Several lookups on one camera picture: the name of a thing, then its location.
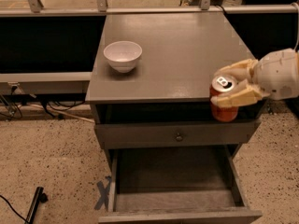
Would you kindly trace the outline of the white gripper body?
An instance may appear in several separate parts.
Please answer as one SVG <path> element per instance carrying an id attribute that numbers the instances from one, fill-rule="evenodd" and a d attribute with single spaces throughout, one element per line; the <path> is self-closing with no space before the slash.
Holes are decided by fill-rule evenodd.
<path id="1" fill-rule="evenodd" d="M 253 83 L 272 100 L 299 96 L 298 52 L 283 49 L 268 53 L 253 68 Z"/>

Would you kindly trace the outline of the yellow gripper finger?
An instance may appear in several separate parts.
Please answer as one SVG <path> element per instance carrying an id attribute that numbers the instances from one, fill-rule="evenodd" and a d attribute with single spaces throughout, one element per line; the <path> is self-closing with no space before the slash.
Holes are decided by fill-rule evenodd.
<path id="1" fill-rule="evenodd" d="M 229 75 L 237 80 L 252 80 L 254 74 L 253 68 L 257 63 L 258 61 L 256 59 L 246 59 L 231 65 L 226 65 L 217 70 L 214 76 Z"/>
<path id="2" fill-rule="evenodd" d="M 261 101 L 264 97 L 268 96 L 269 93 L 262 89 L 259 85 L 243 80 L 231 91 L 212 96 L 210 101 L 217 107 L 230 108 L 254 105 Z"/>

